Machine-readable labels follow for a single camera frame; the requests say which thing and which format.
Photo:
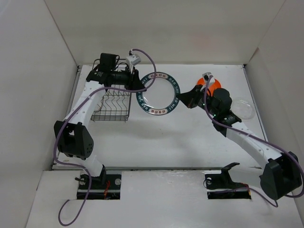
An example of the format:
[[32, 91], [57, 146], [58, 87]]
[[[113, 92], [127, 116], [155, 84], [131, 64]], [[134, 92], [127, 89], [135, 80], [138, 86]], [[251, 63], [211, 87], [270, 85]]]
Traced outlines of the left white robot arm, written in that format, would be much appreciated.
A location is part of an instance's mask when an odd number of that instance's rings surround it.
[[102, 188], [106, 184], [104, 165], [93, 154], [94, 140], [88, 124], [97, 104], [108, 91], [127, 93], [146, 91], [135, 66], [141, 59], [132, 52], [125, 58], [126, 68], [118, 70], [118, 55], [102, 53], [99, 64], [86, 77], [84, 89], [62, 121], [54, 124], [54, 160], [61, 165], [81, 168], [86, 172], [82, 180], [89, 188]]

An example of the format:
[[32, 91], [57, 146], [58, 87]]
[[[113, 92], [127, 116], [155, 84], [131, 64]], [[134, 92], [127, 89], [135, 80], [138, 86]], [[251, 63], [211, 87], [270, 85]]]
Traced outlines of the orange plate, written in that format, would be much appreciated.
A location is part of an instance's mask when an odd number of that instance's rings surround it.
[[[197, 85], [205, 85], [205, 84], [206, 84], [206, 81], [205, 81], [204, 78], [200, 78], [197, 81]], [[213, 92], [218, 88], [221, 88], [220, 82], [217, 79], [212, 78], [211, 82], [209, 83], [209, 86], [208, 86], [207, 94], [210, 95], [210, 96], [213, 96]]]

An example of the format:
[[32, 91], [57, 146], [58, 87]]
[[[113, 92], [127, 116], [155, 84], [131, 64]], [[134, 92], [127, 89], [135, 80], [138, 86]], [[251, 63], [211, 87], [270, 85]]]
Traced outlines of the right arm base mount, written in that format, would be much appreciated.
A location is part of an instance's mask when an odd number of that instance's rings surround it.
[[205, 180], [203, 182], [207, 189], [209, 200], [250, 200], [251, 193], [248, 185], [242, 182], [233, 181], [229, 171], [240, 163], [233, 162], [220, 170], [205, 171]]

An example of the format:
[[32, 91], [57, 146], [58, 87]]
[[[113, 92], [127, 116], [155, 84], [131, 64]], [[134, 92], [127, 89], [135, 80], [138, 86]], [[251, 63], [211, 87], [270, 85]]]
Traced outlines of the clear glass plate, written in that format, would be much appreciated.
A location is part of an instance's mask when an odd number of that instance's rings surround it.
[[253, 119], [256, 114], [254, 104], [239, 97], [232, 100], [231, 111], [242, 121], [249, 121]]

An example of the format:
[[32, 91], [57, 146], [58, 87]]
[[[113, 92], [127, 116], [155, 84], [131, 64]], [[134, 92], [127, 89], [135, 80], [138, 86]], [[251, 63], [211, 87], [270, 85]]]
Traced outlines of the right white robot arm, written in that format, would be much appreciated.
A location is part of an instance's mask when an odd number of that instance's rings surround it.
[[177, 95], [177, 98], [188, 108], [205, 110], [215, 129], [259, 164], [262, 174], [254, 181], [269, 198], [278, 200], [302, 186], [304, 172], [297, 156], [255, 136], [231, 111], [232, 99], [226, 89], [217, 88], [210, 92], [204, 86], [196, 85], [191, 91]]

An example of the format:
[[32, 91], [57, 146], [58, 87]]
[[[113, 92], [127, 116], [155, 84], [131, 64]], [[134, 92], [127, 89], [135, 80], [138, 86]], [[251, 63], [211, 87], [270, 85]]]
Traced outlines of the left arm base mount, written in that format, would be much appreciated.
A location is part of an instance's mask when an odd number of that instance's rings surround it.
[[[87, 174], [81, 174], [80, 177], [75, 177], [78, 182], [76, 198], [84, 200], [87, 189], [89, 187], [89, 178]], [[92, 178], [91, 189], [89, 191], [88, 200], [119, 200], [122, 184], [121, 171], [108, 171], [105, 178], [99, 181], [97, 178]]]

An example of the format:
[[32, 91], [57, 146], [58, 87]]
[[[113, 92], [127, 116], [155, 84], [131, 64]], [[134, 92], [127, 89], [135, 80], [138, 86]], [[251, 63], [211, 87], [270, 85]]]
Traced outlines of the white plate green rim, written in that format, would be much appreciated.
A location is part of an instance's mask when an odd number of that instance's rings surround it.
[[177, 95], [181, 90], [174, 77], [164, 72], [152, 72], [144, 76], [141, 82], [148, 89], [136, 93], [136, 100], [146, 113], [162, 116], [176, 109], [179, 104]]

